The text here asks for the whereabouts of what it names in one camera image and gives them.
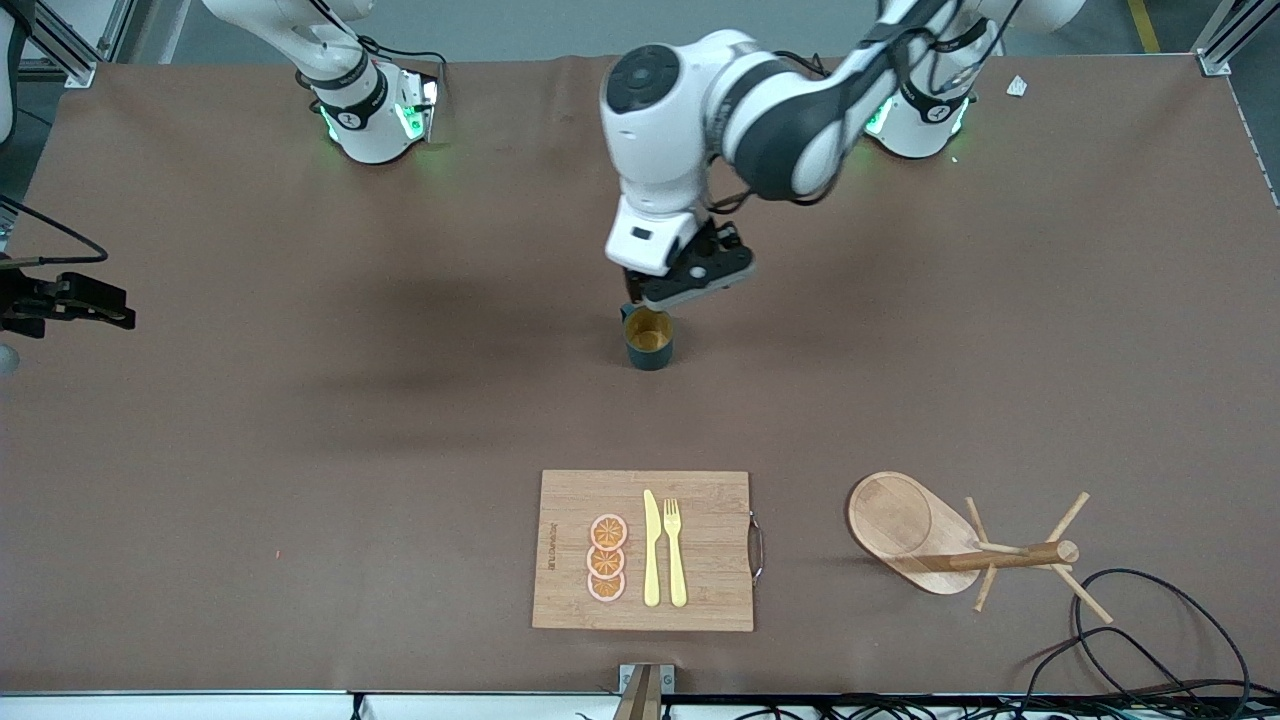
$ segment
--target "floor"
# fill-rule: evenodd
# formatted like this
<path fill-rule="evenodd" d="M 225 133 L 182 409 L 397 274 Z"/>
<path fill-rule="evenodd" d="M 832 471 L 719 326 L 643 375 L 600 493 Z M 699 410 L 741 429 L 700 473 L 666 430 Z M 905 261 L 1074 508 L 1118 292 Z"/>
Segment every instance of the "floor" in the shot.
<path fill-rule="evenodd" d="M 270 46 L 241 28 L 218 20 L 200 0 L 147 0 L 147 27 L 136 40 L 137 61 L 282 63 Z M 1052 36 L 1011 29 L 1011 54 L 1142 53 L 1134 6 L 1149 12 L 1156 42 L 1164 51 L 1189 47 L 1217 0 L 1091 0 L 1080 15 Z M 419 0 L 381 0 L 360 32 L 407 50 L 431 49 L 454 61 L 536 60 L 559 55 L 623 53 L 653 40 L 689 42 L 722 27 L 754 33 L 767 45 L 800 53 L 842 55 L 874 20 L 872 3 L 849 0 L 753 0 L 686 3 L 650 0 L 645 13 L 626 13 L 617 0 L 557 0 L 511 4 L 507 0 L 440 3 L 424 12 Z M 1280 22 L 1266 27 L 1231 63 L 1233 82 L 1261 156 L 1280 168 Z M 54 119 L 61 87 L 19 83 L 19 106 Z M 14 140 L 0 151 L 0 192 L 22 197 L 49 128 L 19 117 Z"/>

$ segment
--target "yellow knife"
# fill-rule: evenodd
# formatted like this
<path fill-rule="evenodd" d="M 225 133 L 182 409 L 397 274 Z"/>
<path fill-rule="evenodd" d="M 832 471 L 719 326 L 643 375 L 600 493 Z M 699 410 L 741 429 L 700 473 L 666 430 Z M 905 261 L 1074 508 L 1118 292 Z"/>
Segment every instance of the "yellow knife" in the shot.
<path fill-rule="evenodd" d="M 644 491 L 644 603 L 658 607 L 662 602 L 658 591 L 658 538 L 662 537 L 662 515 L 658 514 L 658 501 L 653 492 Z"/>

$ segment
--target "wooden block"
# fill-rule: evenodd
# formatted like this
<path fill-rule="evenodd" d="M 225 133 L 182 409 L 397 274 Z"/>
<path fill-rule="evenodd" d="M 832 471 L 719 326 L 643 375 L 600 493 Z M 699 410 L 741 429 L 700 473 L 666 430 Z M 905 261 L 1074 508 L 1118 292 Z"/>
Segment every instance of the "wooden block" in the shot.
<path fill-rule="evenodd" d="M 668 543 L 658 541 L 662 602 L 644 605 L 645 516 L 643 493 L 680 500 L 689 603 L 671 603 Z M 746 473 L 544 470 L 534 579 L 535 628 L 590 630 L 722 630 L 755 626 L 748 559 L 750 488 Z M 627 523 L 626 591 L 600 602 L 586 591 L 589 528 L 613 512 Z"/>

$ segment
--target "dark green cup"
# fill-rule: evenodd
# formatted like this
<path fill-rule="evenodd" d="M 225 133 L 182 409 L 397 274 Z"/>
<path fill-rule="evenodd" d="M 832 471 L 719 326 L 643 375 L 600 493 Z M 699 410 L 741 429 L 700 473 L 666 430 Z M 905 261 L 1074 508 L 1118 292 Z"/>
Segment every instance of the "dark green cup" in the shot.
<path fill-rule="evenodd" d="M 671 315 L 643 305 L 622 306 L 622 340 L 627 357 L 640 370 L 660 370 L 671 363 L 673 323 Z"/>

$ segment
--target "toy orange slice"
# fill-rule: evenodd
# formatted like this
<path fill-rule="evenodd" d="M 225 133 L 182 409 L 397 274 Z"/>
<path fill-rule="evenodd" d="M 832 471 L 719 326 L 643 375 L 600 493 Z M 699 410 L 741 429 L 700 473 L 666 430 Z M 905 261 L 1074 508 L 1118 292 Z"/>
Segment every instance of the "toy orange slice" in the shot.
<path fill-rule="evenodd" d="M 586 570 L 602 580 L 617 578 L 626 562 L 627 559 L 621 550 L 600 550 L 591 546 L 586 551 Z"/>
<path fill-rule="evenodd" d="M 591 544 L 600 550 L 617 550 L 627 542 L 627 524 L 622 518 L 600 515 L 591 523 Z"/>
<path fill-rule="evenodd" d="M 622 597 L 622 591 L 627 589 L 627 577 L 620 574 L 617 578 L 602 580 L 595 575 L 588 575 L 586 589 L 591 593 L 591 597 L 600 602 L 613 602 Z"/>

